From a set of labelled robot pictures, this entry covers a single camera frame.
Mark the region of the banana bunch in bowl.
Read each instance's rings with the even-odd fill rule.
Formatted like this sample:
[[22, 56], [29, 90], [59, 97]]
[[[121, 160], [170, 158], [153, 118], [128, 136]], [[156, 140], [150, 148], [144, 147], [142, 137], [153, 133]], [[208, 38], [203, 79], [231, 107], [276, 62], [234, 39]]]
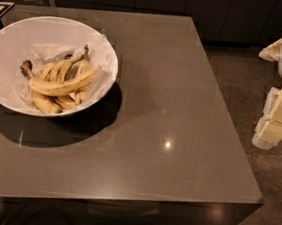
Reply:
[[[89, 63], [89, 47], [85, 45], [84, 54], [77, 59], [72, 59], [71, 55], [67, 55], [64, 59], [60, 61], [55, 61], [51, 63], [47, 63], [42, 66], [40, 70], [36, 73], [32, 72], [32, 62], [29, 60], [25, 60], [20, 69], [22, 74], [28, 78], [32, 78], [33, 76], [37, 77], [37, 79], [46, 80], [47, 82], [56, 82], [61, 83], [66, 79], [66, 76], [69, 74], [71, 67], [77, 62], [79, 65], [77, 66], [76, 76], [82, 75], [91, 69], [91, 65]], [[31, 92], [32, 103], [36, 106], [36, 108], [42, 113], [45, 114], [59, 114], [64, 110], [70, 110], [73, 107], [80, 105], [87, 95], [87, 86], [80, 88], [77, 91], [74, 91], [74, 97], [70, 97], [69, 95], [62, 96], [46, 96], [36, 91]]]

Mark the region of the white paper bowl liner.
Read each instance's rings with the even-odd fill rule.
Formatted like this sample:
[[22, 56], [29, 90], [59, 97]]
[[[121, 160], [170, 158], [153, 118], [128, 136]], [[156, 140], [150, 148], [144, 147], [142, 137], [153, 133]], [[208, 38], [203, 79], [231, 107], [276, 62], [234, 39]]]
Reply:
[[[71, 55], [72, 59], [79, 58], [84, 54], [85, 45], [87, 45], [89, 49], [89, 63], [91, 68], [101, 66], [101, 70], [96, 74], [92, 83], [87, 86], [85, 100], [80, 105], [77, 105], [70, 110], [64, 110], [59, 114], [42, 113], [42, 111], [38, 110], [32, 103], [31, 93], [33, 90], [29, 87], [31, 78], [23, 75], [21, 79], [15, 79], [13, 88], [14, 92], [22, 100], [22, 108], [24, 110], [31, 114], [42, 116], [67, 115], [79, 112], [94, 105], [108, 93], [117, 78], [118, 61], [112, 45], [108, 42], [108, 39], [104, 34], [95, 33], [91, 36], [88, 42], [83, 41], [82, 44], [77, 47], [51, 45], [46, 43], [34, 45], [32, 47], [32, 58], [27, 60], [32, 62], [32, 72], [36, 73], [43, 65], [60, 61], [67, 55]], [[73, 77], [76, 77], [78, 65], [79, 63], [76, 62], [71, 67], [65, 80], [70, 80]]]

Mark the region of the white bowl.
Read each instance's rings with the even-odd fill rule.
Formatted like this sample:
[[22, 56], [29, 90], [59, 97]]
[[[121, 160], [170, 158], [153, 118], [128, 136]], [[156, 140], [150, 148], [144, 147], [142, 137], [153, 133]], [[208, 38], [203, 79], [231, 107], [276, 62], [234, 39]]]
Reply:
[[79, 21], [60, 17], [33, 17], [19, 20], [0, 30], [0, 105], [17, 113], [35, 117], [22, 108], [22, 100], [14, 92], [15, 79], [23, 74], [20, 65], [32, 58], [32, 47], [37, 44], [78, 47], [83, 41], [89, 41], [97, 30]]

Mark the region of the yellow banana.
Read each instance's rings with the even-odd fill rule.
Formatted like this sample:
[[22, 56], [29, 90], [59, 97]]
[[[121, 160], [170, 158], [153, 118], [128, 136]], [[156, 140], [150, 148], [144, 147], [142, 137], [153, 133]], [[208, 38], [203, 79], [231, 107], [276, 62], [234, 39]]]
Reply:
[[77, 91], [82, 87], [90, 85], [96, 76], [96, 74], [101, 70], [101, 66], [95, 66], [84, 72], [77, 77], [73, 77], [70, 80], [65, 80], [63, 82], [57, 81], [47, 81], [40, 80], [36, 77], [31, 78], [29, 81], [29, 87], [31, 90], [37, 93], [44, 94], [46, 96], [62, 96], [70, 94], [73, 91]]

